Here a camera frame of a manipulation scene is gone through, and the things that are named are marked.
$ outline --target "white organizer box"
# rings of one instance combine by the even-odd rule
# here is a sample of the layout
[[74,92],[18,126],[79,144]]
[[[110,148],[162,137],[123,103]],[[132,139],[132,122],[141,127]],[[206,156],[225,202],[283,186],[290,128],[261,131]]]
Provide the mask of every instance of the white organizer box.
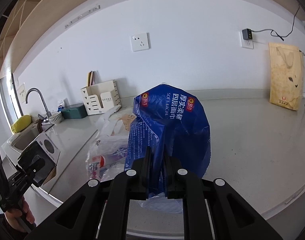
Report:
[[84,105],[88,115],[102,114],[116,105],[120,99],[114,80],[106,81],[81,89]]

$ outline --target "human hand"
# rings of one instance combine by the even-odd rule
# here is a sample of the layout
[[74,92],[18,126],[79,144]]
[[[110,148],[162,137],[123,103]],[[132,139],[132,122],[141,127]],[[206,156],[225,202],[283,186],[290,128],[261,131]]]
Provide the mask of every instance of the human hand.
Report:
[[[29,223],[33,224],[35,222],[35,217],[33,216],[31,210],[29,209],[28,203],[25,201],[24,196],[22,196],[23,201],[23,211],[26,213],[26,219]],[[25,233],[26,230],[18,223],[16,218],[19,218],[22,216],[22,212],[19,209],[11,208],[5,212],[5,218],[9,225],[14,228],[17,231],[20,231],[22,233]]]

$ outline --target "yellow cloth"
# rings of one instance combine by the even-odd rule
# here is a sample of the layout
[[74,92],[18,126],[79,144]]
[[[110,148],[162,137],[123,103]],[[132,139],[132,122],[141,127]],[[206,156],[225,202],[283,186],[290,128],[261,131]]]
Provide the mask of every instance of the yellow cloth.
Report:
[[19,118],[14,124],[11,126],[11,131],[13,133],[18,133],[24,130],[27,126],[29,126],[32,122],[32,117],[30,115],[24,115]]

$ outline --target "kraft paper bag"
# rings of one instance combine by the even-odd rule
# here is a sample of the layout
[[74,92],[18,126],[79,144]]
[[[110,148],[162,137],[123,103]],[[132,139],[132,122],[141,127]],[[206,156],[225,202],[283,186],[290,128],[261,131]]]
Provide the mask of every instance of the kraft paper bag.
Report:
[[269,43],[272,104],[299,110],[302,99],[304,65],[302,53],[296,46]]

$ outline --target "blue plastic bag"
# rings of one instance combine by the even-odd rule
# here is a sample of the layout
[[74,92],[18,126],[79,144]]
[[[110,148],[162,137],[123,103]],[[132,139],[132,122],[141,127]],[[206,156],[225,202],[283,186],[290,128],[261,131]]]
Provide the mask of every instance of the blue plastic bag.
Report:
[[164,147],[182,167],[202,177],[210,163],[210,127],[198,99],[161,84],[135,97],[125,170],[152,149],[150,197],[165,191],[161,178]]

